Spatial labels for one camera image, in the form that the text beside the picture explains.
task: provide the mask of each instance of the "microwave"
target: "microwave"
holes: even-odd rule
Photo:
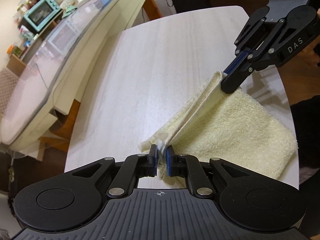
[[[55,0],[40,0],[23,18],[39,33],[60,11]]]

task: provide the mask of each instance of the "human hand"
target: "human hand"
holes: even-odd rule
[[[310,66],[318,67],[318,63],[320,63],[320,57],[318,54],[314,52],[314,48],[320,42],[320,35],[312,41],[308,46],[306,46],[302,51],[298,53],[298,57],[304,59],[306,63]]]

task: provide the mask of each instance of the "metal screw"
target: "metal screw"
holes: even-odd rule
[[[109,194],[113,196],[119,196],[124,193],[124,190],[120,187],[114,187],[109,190]]]
[[[207,196],[212,193],[212,189],[209,189],[207,187],[201,187],[201,188],[198,188],[197,192],[202,196]]]

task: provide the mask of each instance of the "checkered fabric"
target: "checkered fabric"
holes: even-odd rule
[[[0,116],[4,114],[18,77],[6,67],[0,70]]]

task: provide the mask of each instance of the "cream-colored cloth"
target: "cream-colored cloth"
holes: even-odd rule
[[[199,95],[140,144],[140,151],[147,152],[167,133],[163,149],[172,145],[176,154],[194,155],[203,162],[219,157],[277,179],[297,150],[294,134],[240,88],[230,95],[222,92],[222,79],[223,73],[216,72]],[[163,179],[163,150],[158,168]]]

